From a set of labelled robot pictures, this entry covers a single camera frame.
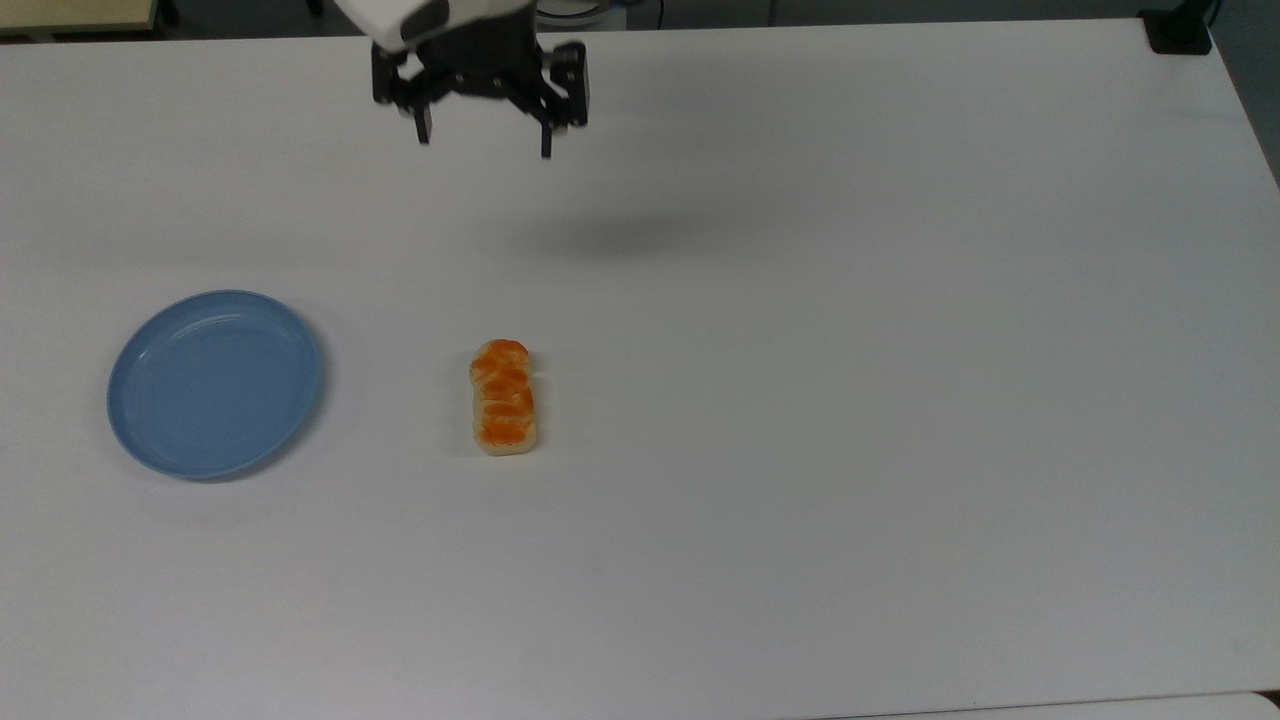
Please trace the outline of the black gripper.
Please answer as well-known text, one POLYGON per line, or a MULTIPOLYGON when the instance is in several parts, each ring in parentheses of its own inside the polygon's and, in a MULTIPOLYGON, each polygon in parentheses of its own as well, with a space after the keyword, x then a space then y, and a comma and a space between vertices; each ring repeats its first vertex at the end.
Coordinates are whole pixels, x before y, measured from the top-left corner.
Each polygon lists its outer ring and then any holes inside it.
POLYGON ((538 45, 535 12, 477 19, 424 40, 415 49, 422 69, 402 70, 410 51, 371 49, 372 99, 394 106, 415 124, 420 145, 434 132, 433 105, 448 94, 509 99, 540 126, 540 156, 553 141, 589 123, 588 49, 581 41, 547 51, 538 45))

